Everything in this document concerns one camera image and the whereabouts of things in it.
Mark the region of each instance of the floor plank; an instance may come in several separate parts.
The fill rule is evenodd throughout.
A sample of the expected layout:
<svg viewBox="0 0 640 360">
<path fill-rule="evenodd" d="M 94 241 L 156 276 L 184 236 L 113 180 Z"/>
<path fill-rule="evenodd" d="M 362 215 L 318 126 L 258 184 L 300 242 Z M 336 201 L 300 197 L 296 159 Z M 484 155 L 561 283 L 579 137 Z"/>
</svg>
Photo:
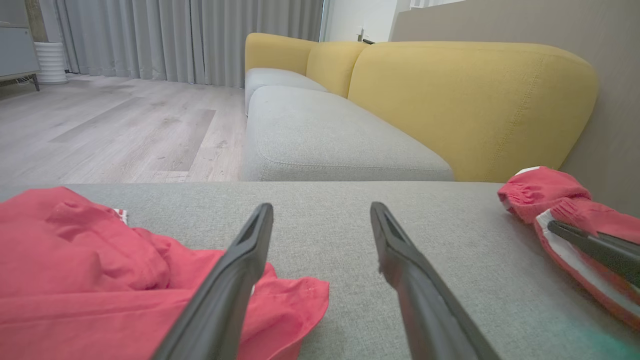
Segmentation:
<svg viewBox="0 0 640 360">
<path fill-rule="evenodd" d="M 0 88 L 0 185 L 237 181 L 242 89 L 104 76 Z"/>
</svg>

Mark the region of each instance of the red fabric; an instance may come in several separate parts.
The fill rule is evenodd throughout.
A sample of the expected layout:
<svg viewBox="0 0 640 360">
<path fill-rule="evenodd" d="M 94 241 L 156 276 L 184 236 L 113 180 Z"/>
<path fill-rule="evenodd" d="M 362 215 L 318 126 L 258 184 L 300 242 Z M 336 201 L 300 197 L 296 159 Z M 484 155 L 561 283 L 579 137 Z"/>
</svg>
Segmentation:
<svg viewBox="0 0 640 360">
<path fill-rule="evenodd" d="M 0 354 L 7 359 L 147 359 L 222 256 L 126 226 L 66 188 L 0 204 Z M 255 286 L 238 359 L 296 359 L 329 284 Z"/>
<path fill-rule="evenodd" d="M 543 229 L 536 217 L 550 210 L 554 219 L 583 229 L 591 234 L 610 234 L 632 243 L 640 244 L 640 219 L 618 213 L 602 204 L 591 201 L 589 192 L 572 176 L 540 167 L 512 177 L 499 191 L 500 201 L 512 214 L 526 224 L 534 224 L 543 248 L 553 260 L 578 280 L 614 316 L 635 329 L 640 330 L 640 317 L 627 311 L 606 294 L 602 293 L 588 279 L 572 268 L 560 255 L 553 251 L 543 235 Z M 608 268 L 575 248 L 582 260 L 598 272 L 617 292 L 636 304 L 640 304 L 640 294 Z"/>
</svg>

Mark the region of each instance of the yellow sofa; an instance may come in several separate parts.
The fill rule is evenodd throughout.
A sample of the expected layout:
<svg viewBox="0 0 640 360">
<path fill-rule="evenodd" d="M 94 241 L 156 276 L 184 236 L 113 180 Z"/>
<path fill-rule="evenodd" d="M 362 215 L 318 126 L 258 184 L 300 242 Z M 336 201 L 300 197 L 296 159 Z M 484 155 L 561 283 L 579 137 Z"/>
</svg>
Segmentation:
<svg viewBox="0 0 640 360">
<path fill-rule="evenodd" d="M 457 181 L 504 182 L 525 167 L 559 168 L 591 115 L 598 81 L 567 51 L 482 42 L 246 39 L 246 70 L 296 72 L 404 131 Z"/>
</svg>

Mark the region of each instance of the grey seat cushion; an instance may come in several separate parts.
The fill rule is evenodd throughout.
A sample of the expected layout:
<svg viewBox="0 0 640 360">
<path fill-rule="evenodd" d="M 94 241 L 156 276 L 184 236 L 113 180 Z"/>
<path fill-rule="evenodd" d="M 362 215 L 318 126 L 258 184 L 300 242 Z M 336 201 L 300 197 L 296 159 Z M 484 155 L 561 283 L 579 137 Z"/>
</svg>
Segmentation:
<svg viewBox="0 0 640 360">
<path fill-rule="evenodd" d="M 245 181 L 453 180 L 435 152 L 335 94 L 258 89 L 249 106 Z"/>
<path fill-rule="evenodd" d="M 257 67 L 250 69 L 244 76 L 244 109 L 249 113 L 249 101 L 253 93 L 267 85 L 283 85 L 294 88 L 305 88 L 315 91 L 326 91 L 324 86 L 297 72 Z"/>
<path fill-rule="evenodd" d="M 279 277 L 330 282 L 300 360 L 409 359 L 395 291 L 378 273 L 369 206 L 384 202 L 502 360 L 640 359 L 640 338 L 546 255 L 497 200 L 499 184 L 186 183 L 69 186 L 129 225 L 223 249 L 261 202 L 274 207 Z M 20 189 L 5 189 L 0 200 Z"/>
</svg>

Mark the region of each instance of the cabinet leg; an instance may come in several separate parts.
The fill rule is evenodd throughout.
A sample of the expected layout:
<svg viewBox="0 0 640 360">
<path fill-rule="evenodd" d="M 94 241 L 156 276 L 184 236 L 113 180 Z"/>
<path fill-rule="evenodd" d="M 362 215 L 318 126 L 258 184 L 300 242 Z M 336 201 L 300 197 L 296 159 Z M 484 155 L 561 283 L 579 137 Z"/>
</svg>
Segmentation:
<svg viewBox="0 0 640 360">
<path fill-rule="evenodd" d="M 36 91 L 40 91 L 40 84 L 38 84 L 38 76 L 33 74 L 33 84 L 36 86 Z"/>
</svg>

